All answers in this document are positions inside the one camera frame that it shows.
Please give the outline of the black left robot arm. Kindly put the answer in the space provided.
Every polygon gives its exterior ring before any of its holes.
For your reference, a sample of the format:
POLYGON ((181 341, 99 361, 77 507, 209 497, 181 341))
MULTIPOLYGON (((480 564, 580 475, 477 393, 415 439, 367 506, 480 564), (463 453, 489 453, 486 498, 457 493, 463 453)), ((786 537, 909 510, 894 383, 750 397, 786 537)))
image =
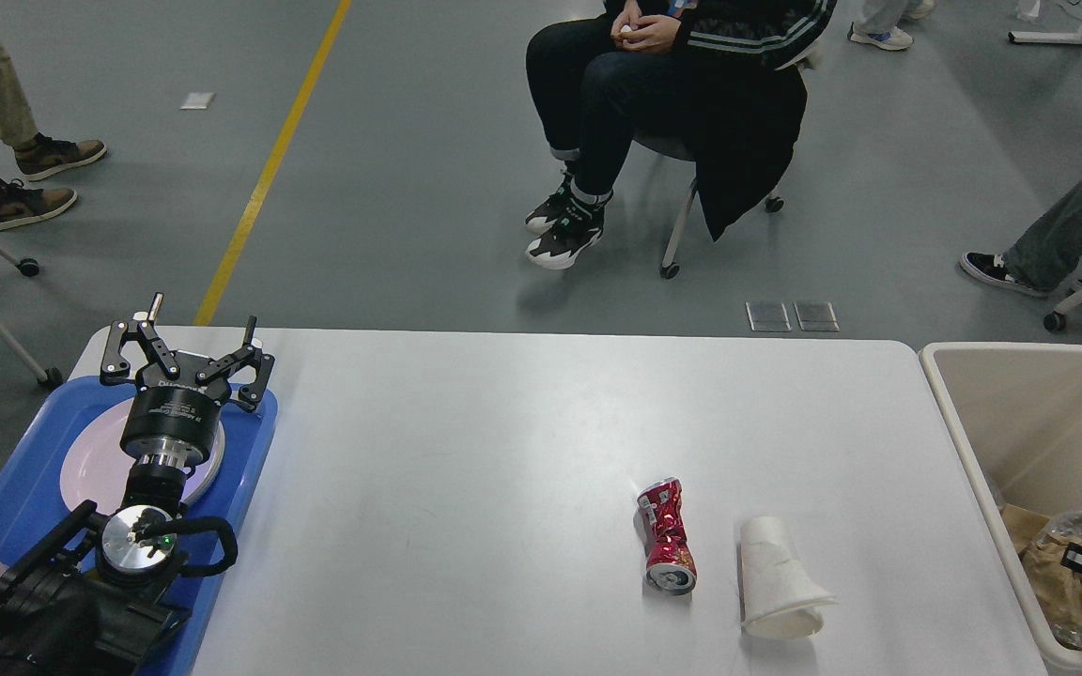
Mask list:
POLYGON ((235 526, 190 516, 185 483, 210 460, 224 408, 261 407, 275 359, 256 316, 219 358, 169 349, 160 308, 156 294, 113 324, 100 364, 102 385, 136 390, 119 441, 123 498, 107 514, 83 500, 0 576, 0 675, 133 675, 193 615, 168 591, 237 561, 235 526))

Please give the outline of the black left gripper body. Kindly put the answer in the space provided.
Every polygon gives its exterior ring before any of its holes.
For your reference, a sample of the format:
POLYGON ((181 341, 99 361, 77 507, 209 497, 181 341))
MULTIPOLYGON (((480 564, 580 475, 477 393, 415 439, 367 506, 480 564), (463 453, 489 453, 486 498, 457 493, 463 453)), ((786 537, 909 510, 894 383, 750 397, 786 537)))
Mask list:
POLYGON ((197 467, 213 453, 216 428, 232 386, 224 377, 204 385, 141 371, 120 440, 120 448, 138 463, 177 468, 197 467))

